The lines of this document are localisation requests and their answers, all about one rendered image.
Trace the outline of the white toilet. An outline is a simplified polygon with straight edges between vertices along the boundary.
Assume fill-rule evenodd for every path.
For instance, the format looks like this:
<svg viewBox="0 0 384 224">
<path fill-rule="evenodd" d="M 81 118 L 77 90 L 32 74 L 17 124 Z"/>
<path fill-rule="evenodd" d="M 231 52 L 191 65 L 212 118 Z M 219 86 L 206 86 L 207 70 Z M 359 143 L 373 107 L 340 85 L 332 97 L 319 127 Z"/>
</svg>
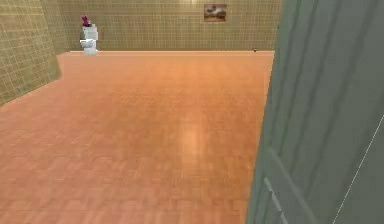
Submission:
<svg viewBox="0 0 384 224">
<path fill-rule="evenodd" d="M 98 30 L 95 24 L 83 26 L 80 32 L 80 45 L 86 55 L 95 55 L 97 50 Z"/>
</svg>

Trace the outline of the grey-green room door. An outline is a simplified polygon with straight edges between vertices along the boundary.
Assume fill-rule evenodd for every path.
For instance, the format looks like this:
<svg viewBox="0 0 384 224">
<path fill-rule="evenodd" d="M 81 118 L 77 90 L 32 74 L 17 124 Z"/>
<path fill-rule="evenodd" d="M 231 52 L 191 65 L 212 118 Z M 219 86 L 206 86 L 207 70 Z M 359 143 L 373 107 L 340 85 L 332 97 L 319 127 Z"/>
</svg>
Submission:
<svg viewBox="0 0 384 224">
<path fill-rule="evenodd" d="M 384 224 L 384 0 L 285 0 L 245 224 Z"/>
</svg>

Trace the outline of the brown framed picture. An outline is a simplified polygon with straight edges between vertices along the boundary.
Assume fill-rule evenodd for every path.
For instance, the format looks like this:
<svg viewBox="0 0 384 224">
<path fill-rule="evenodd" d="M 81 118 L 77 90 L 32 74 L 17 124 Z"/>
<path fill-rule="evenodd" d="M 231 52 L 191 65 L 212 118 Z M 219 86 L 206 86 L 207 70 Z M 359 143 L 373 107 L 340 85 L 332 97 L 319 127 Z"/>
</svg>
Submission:
<svg viewBox="0 0 384 224">
<path fill-rule="evenodd" d="M 225 22 L 227 17 L 226 4 L 205 4 L 204 21 L 205 22 Z"/>
</svg>

